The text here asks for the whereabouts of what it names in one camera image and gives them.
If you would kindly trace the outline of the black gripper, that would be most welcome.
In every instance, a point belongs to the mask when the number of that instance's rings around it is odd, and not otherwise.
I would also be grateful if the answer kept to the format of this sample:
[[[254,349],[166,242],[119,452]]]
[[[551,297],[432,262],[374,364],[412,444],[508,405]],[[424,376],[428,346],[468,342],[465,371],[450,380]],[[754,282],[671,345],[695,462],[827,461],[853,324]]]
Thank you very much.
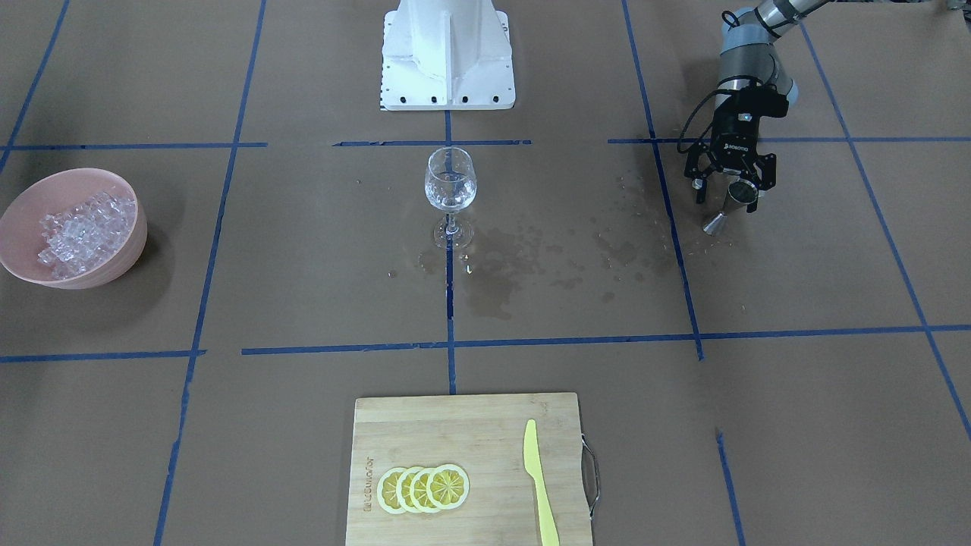
[[[704,204],[708,180],[714,172],[735,173],[756,187],[756,197],[746,207],[755,213],[766,191],[776,186],[778,158],[757,152],[763,117],[783,118],[788,100],[772,84],[749,84],[742,89],[720,89],[724,100],[715,107],[710,143],[689,148],[684,160],[684,177],[695,191],[695,203]]]

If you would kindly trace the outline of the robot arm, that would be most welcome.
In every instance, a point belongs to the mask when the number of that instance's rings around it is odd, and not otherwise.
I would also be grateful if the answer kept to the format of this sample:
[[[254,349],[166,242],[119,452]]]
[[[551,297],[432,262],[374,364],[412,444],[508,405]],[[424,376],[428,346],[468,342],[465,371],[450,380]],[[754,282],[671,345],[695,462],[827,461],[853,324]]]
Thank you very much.
[[[763,118],[781,120],[797,103],[797,83],[784,68],[776,42],[801,25],[825,1],[763,1],[755,7],[722,11],[722,46],[717,86],[694,108],[684,128],[709,101],[712,118],[686,148],[684,176],[691,179],[695,201],[706,199],[708,179],[714,173],[733,175],[721,215],[731,205],[757,210],[760,197],[776,184],[777,159],[759,153]]]

